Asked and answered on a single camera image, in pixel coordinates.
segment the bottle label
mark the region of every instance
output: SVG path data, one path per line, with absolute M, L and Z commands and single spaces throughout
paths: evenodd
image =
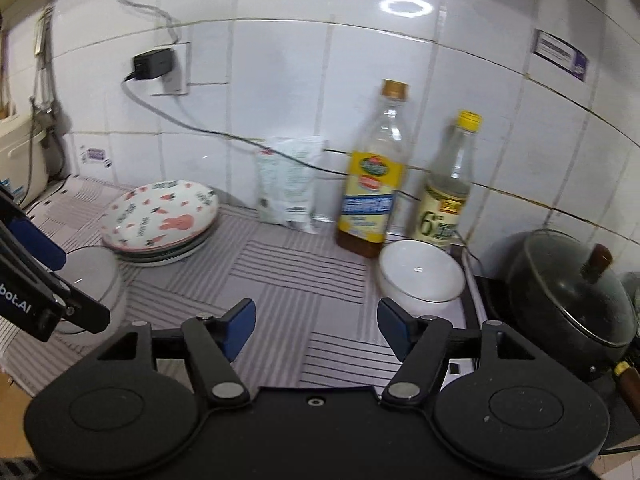
M 415 240 L 444 245 L 454 234 L 466 199 L 449 196 L 427 187 L 418 208 Z
M 338 229 L 367 242 L 384 242 L 401 177 L 402 164 L 375 153 L 354 152 Z

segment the red logo on label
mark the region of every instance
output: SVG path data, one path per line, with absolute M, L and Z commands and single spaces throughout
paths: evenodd
M 361 175 L 358 180 L 359 184 L 366 189 L 379 190 L 380 189 L 380 181 L 372 176 Z

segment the stack of plates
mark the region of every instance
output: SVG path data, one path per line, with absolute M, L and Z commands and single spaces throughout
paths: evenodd
M 103 213 L 102 242 L 140 267 L 177 262 L 203 247 L 216 228 L 218 197 L 204 184 L 156 182 L 126 192 Z

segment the tile wall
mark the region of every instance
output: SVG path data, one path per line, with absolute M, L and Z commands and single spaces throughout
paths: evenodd
M 20 112 L 45 1 L 3 9 Z M 116 0 L 50 1 L 71 170 L 132 186 L 192 178 L 254 206 L 251 147 L 175 126 L 120 88 L 133 55 L 169 42 L 163 22 Z M 619 272 L 640 270 L 640 0 L 134 1 L 169 12 L 191 44 L 188 95 L 150 96 L 145 82 L 130 83 L 165 112 L 236 136 L 322 135 L 322 164 L 345 170 L 381 79 L 402 80 L 408 193 L 420 194 L 422 168 L 457 111 L 484 117 L 461 224 L 483 272 L 500 275 L 513 244 L 544 225 L 606 243 Z M 531 55 L 535 29 L 587 56 L 584 81 Z M 109 163 L 88 160 L 88 148 L 106 150 Z M 318 177 L 318 213 L 334 218 L 342 181 Z M 395 229 L 414 207 L 398 200 Z

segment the green oval logo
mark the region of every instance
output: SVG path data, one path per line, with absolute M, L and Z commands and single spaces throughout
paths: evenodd
M 360 161 L 360 167 L 373 176 L 383 176 L 389 172 L 389 168 L 376 156 L 370 156 Z

